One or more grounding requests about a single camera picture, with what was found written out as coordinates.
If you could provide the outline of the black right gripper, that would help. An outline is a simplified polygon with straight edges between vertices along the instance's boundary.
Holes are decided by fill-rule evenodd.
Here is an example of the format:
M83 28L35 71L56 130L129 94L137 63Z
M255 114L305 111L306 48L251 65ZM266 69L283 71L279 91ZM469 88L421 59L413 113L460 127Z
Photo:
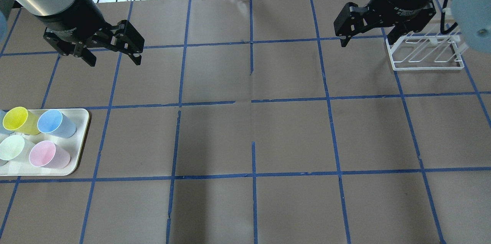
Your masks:
M345 48L351 38L375 28L392 27L392 45L409 32L422 31L436 14L432 0L370 0L361 7L346 3L334 20L334 31Z

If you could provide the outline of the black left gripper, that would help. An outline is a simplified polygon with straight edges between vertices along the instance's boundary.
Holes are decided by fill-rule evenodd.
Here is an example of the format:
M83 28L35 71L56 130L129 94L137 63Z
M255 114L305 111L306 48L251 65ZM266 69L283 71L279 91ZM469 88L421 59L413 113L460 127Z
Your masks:
M90 67L97 58L88 48L107 48L128 55L137 66L142 64L145 39L128 20L111 25L93 0L75 0L67 9L43 17L43 38L60 54L71 54Z

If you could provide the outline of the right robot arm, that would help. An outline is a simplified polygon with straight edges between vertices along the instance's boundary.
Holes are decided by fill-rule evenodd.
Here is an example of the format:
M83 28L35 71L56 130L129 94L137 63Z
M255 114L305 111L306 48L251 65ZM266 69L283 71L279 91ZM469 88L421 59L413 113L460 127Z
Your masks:
M450 10L467 45L490 53L490 0L451 0ZM432 0L370 0L366 6L345 4L333 26L341 46L358 34L374 28L391 27L390 45L410 32L421 32L436 14Z

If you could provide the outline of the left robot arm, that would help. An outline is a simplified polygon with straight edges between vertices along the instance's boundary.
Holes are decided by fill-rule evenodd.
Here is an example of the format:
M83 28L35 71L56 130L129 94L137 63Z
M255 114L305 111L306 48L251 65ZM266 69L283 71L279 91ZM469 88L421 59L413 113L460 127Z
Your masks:
M15 3L44 24L44 40L60 55L73 55L94 67L97 58L91 48L105 48L128 55L137 66L142 63L144 37L128 20L109 24L93 0L1 0L1 38Z

